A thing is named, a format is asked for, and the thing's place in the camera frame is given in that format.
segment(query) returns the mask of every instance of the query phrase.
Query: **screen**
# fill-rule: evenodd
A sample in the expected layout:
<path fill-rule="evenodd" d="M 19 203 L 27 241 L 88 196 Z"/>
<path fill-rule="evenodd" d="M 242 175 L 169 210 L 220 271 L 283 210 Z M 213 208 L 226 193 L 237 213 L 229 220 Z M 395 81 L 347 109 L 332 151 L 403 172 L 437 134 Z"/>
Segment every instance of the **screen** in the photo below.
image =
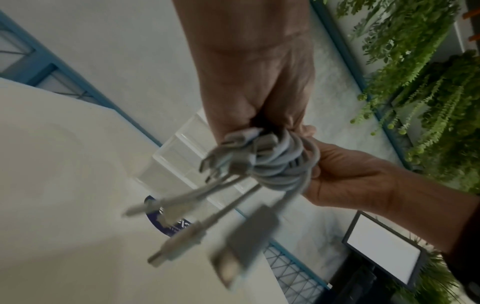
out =
<path fill-rule="evenodd" d="M 346 243 L 408 284 L 420 249 L 360 214 Z"/>

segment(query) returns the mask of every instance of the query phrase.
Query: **blue frame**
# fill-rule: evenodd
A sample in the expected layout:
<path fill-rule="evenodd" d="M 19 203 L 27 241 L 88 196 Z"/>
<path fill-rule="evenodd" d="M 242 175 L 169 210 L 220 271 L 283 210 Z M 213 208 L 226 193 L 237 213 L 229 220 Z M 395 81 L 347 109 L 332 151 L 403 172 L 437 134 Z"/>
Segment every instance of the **blue frame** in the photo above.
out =
<path fill-rule="evenodd" d="M 13 64 L 11 67 L 5 70 L 0 77 L 26 85 L 35 86 L 51 72 L 58 69 L 82 89 L 87 91 L 98 101 L 98 103 L 100 103 L 101 106 L 117 111 L 123 118 L 125 118 L 135 128 L 142 132 L 148 139 L 154 142 L 157 146 L 162 146 L 162 143 L 152 134 L 150 134 L 150 132 L 145 130 L 140 124 L 133 120 L 132 117 L 130 117 L 121 108 L 110 101 L 105 95 L 95 89 L 85 78 L 72 70 L 65 62 L 60 60 L 40 42 L 30 36 L 30 34 L 17 25 L 2 10 L 0 10 L 0 23 L 3 23 L 10 31 L 12 31 L 15 35 L 17 35 L 20 39 L 34 49 L 32 54 Z"/>
<path fill-rule="evenodd" d="M 350 49 L 348 48 L 347 44 L 343 36 L 341 35 L 340 31 L 338 30 L 335 21 L 333 20 L 330 12 L 328 11 L 327 7 L 323 3 L 322 0 L 310 0 L 310 4 L 315 11 L 316 15 L 320 19 L 321 23 L 325 27 L 328 35 L 330 36 L 333 44 L 335 45 L 336 49 L 340 53 L 343 61 L 345 62 L 348 70 L 350 71 L 351 75 L 355 79 L 356 84 L 363 92 L 367 88 L 367 81 L 363 76 L 362 70 L 360 69 L 358 63 L 354 59 Z M 379 111 L 375 111 L 375 117 L 380 120 L 382 119 L 382 114 Z M 385 132 L 388 140 L 390 141 L 393 149 L 397 153 L 402 165 L 408 169 L 412 170 L 412 165 L 406 161 L 405 151 L 400 145 L 400 141 L 405 140 L 405 137 L 401 138 L 397 132 L 390 130 L 387 128 L 386 124 L 382 126 L 383 131 Z"/>

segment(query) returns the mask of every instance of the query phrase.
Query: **blue sticker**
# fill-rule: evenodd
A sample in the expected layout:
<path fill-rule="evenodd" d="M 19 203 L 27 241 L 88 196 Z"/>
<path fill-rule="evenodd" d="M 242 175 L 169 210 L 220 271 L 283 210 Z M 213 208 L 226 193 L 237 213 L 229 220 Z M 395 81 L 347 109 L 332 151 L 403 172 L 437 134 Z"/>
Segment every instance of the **blue sticker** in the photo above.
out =
<path fill-rule="evenodd" d="M 143 201 L 145 204 L 148 203 L 149 200 L 155 200 L 153 197 L 150 195 L 145 198 L 145 201 Z M 171 227 L 163 227 L 159 221 L 157 221 L 157 217 L 159 214 L 162 214 L 162 209 L 159 211 L 155 211 L 152 213 L 147 214 L 146 216 L 148 217 L 149 221 L 158 229 L 160 230 L 163 234 L 168 235 L 168 236 L 173 236 L 175 233 L 179 232 L 185 227 L 190 226 L 190 222 L 187 221 L 186 219 L 181 219 L 178 221 L 178 223 L 175 226 Z"/>

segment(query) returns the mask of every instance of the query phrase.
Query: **green plant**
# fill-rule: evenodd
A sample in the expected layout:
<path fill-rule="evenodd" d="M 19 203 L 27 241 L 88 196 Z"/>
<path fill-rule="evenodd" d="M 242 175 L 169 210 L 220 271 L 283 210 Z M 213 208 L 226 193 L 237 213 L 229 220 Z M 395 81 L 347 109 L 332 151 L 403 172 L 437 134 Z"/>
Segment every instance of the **green plant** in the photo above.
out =
<path fill-rule="evenodd" d="M 423 173 L 451 183 L 464 191 L 480 191 L 480 58 L 475 51 L 452 56 L 444 63 L 432 63 L 420 77 L 407 85 L 393 101 L 395 110 L 413 108 L 398 128 L 405 134 L 411 119 L 420 115 L 424 133 L 406 160 L 421 164 Z M 399 120 L 394 109 L 386 112 L 380 124 Z"/>
<path fill-rule="evenodd" d="M 383 60 L 385 66 L 368 81 L 360 100 L 371 100 L 353 121 L 372 116 L 398 88 L 415 80 L 449 32 L 458 12 L 458 0 L 343 0 L 337 15 L 369 10 L 351 37 L 364 34 L 363 50 L 368 63 Z"/>
<path fill-rule="evenodd" d="M 458 287 L 441 252 L 435 249 L 428 251 L 428 261 L 421 268 L 413 291 L 396 283 L 392 286 L 396 294 L 410 304 L 450 304 L 458 299 L 456 295 Z"/>

